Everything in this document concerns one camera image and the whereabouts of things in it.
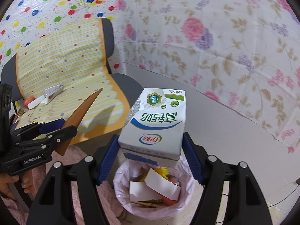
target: pink fleece fabric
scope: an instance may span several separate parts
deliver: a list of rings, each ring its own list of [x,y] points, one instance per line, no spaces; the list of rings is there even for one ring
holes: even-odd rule
[[[46,165],[42,165],[40,167],[34,168],[32,170],[35,193],[41,186],[46,174],[49,172],[53,163],[60,161],[64,165],[70,165],[79,162],[87,155],[77,146],[68,147],[64,156],[58,155],[56,152],[53,152],[52,158],[53,160]],[[118,202],[115,192],[109,185],[108,181],[104,181],[103,184],[97,186],[98,195],[107,216],[107,219],[111,225],[120,225],[120,221],[117,219],[123,212],[122,205]],[[73,197],[73,206],[75,211],[75,217],[78,225],[84,225],[83,215],[80,207],[79,195],[78,195],[78,187],[77,182],[72,182],[72,197]],[[26,220],[28,217],[28,213],[25,213],[20,205],[11,200],[2,198],[6,207],[10,210],[15,219],[21,224],[26,225]],[[122,221],[123,225],[128,224],[126,221]]]

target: blue curved stripe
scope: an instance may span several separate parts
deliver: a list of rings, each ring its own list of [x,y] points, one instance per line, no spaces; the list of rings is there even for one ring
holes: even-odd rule
[[[150,127],[150,126],[146,126],[146,125],[143,125],[143,124],[139,123],[135,118],[133,118],[130,122],[135,127],[139,128],[139,129],[144,129],[144,130],[161,130],[161,129],[170,129],[170,128],[173,128],[177,124],[181,123],[182,121],[180,121],[179,123],[176,123],[176,124],[174,124],[172,126],[167,126],[167,127]]]

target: brown leaf-shaped object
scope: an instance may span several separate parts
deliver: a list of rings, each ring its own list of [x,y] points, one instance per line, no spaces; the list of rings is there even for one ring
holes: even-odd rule
[[[101,93],[102,90],[103,88],[99,89],[98,91],[90,95],[87,99],[85,99],[84,102],[82,102],[82,104],[66,120],[66,122],[62,126],[62,129],[72,125],[78,128],[85,114],[87,113],[87,111],[89,110],[89,108],[91,107],[91,105],[93,104],[93,102],[95,101],[95,99]],[[71,140],[72,139],[68,139],[65,142],[59,144],[55,151],[61,156],[63,156],[69,144],[71,143]]]

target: carton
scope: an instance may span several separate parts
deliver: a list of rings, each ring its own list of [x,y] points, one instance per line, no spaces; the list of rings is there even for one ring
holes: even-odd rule
[[[128,159],[174,168],[185,127],[185,91],[145,88],[118,139]]]

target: hexagonal badge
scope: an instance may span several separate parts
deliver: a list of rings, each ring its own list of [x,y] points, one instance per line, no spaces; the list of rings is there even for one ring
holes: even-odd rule
[[[147,103],[149,103],[151,106],[155,106],[159,103],[161,103],[161,96],[157,93],[149,94],[147,97]]]

